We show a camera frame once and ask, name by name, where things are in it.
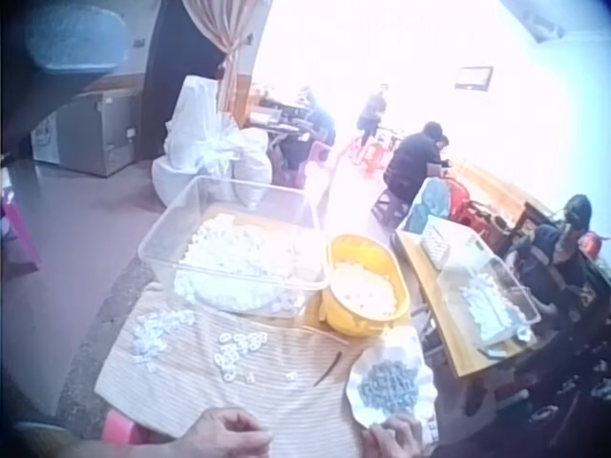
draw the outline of person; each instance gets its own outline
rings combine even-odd
[[[441,167],[443,167],[444,169],[450,168],[452,166],[450,161],[448,159],[443,159],[441,156],[443,150],[450,146],[450,140],[448,139],[448,137],[446,135],[442,135],[441,140],[437,141],[435,143],[435,146],[437,147],[437,151],[439,152],[439,160],[441,163]]]
[[[208,408],[182,437],[165,444],[116,446],[99,441],[61,438],[56,441],[61,445],[53,447],[49,443],[49,436],[64,431],[46,431],[45,456],[52,458],[263,458],[269,456],[274,439],[273,434],[253,415],[238,407]],[[382,425],[371,426],[362,432],[362,439],[364,458],[422,456],[422,427],[407,414],[398,414]],[[41,442],[34,440],[33,436],[30,436],[30,440],[33,445]],[[37,450],[32,451],[33,456],[39,456]]]
[[[305,91],[307,103],[311,109],[305,119],[294,119],[293,124],[299,127],[303,134],[289,135],[279,143],[286,168],[290,171],[299,170],[300,164],[309,156],[309,150],[315,141],[321,141],[329,147],[335,144],[335,122],[331,115],[317,102],[314,92]]]
[[[437,146],[442,139],[441,125],[431,121],[399,144],[384,172],[384,182],[396,198],[411,205],[427,177],[444,176]]]
[[[564,206],[561,227],[541,224],[516,243],[506,262],[531,293],[545,323],[565,328],[579,319],[580,292],[585,268],[579,255],[579,239],[589,230],[592,204],[576,195]]]
[[[384,95],[388,90],[389,85],[382,84],[380,90],[369,98],[367,105],[359,115],[356,127],[359,131],[363,131],[361,147],[364,147],[369,138],[377,133],[382,116],[386,112],[386,98],[384,98]]]
[[[437,141],[435,145],[437,146],[437,150],[439,151],[439,154],[441,154],[444,149],[450,146],[450,140],[448,139],[446,135],[442,135],[441,139]]]

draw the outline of beige curtain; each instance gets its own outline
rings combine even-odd
[[[182,0],[200,32],[221,51],[225,75],[219,87],[219,110],[233,113],[238,79],[238,54],[246,40],[246,26],[264,0]]]

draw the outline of tiled floor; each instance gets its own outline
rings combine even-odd
[[[11,182],[42,265],[23,274],[20,246],[4,244],[2,365],[54,414],[76,350],[162,207],[147,162],[106,179],[18,162]]]

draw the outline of clear plastic container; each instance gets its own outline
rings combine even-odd
[[[506,341],[540,320],[529,294],[501,258],[448,267],[437,283],[454,322],[474,345],[485,348]]]
[[[464,265],[477,270],[495,255],[471,227],[432,215],[420,243],[437,270]]]
[[[247,201],[248,206],[238,198],[244,195],[247,198],[243,201]],[[290,258],[295,260],[294,268],[291,264],[289,269],[291,275],[261,272],[251,275],[236,270],[238,267],[234,266],[243,265],[246,256],[253,265],[262,262],[255,259],[258,256],[256,248],[252,252],[233,253],[232,256],[238,258],[227,260],[223,267],[209,260],[198,260],[199,265],[185,261],[187,250],[196,241],[194,235],[202,223],[210,219],[219,221],[224,228],[217,234],[221,240],[224,234],[235,230],[226,227],[231,221],[231,226],[242,230],[245,226],[255,226],[265,240],[277,240],[268,243],[271,252],[279,243],[295,246],[298,254]],[[231,252],[232,246],[227,245],[227,248],[226,252]],[[230,312],[290,318],[327,286],[327,250],[315,206],[304,193],[247,181],[195,177],[154,224],[138,247],[138,256],[151,266],[168,293],[190,303]],[[223,255],[225,251],[219,252],[219,256]]]

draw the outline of blue-gray small parts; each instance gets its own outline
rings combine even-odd
[[[382,409],[387,416],[413,413],[418,401],[418,387],[414,385],[417,372],[399,361],[375,364],[359,385],[363,404]]]

